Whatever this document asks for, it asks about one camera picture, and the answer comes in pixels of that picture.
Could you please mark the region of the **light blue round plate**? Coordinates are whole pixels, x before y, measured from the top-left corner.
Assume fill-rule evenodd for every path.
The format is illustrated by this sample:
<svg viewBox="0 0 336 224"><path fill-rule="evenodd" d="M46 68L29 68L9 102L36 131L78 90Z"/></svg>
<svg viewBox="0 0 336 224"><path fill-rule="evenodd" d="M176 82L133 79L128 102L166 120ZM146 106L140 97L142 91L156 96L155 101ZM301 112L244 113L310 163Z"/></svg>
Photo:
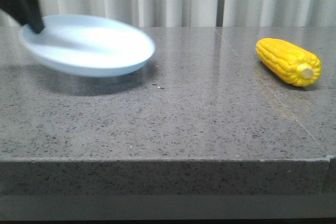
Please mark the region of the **light blue round plate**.
<svg viewBox="0 0 336 224"><path fill-rule="evenodd" d="M25 25L19 40L42 65L84 77L117 77L142 68L155 52L145 32L98 16L63 14L43 18L36 34Z"/></svg>

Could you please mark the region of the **yellow corn cob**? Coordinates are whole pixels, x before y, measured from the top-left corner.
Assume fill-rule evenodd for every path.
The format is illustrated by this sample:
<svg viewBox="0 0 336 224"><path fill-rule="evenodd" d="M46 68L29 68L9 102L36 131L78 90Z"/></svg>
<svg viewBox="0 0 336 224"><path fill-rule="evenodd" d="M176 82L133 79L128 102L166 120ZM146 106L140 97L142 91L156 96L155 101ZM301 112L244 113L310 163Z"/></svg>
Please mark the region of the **yellow corn cob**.
<svg viewBox="0 0 336 224"><path fill-rule="evenodd" d="M295 87L314 84L322 73L321 61L315 54L282 39L259 40L256 53L268 69Z"/></svg>

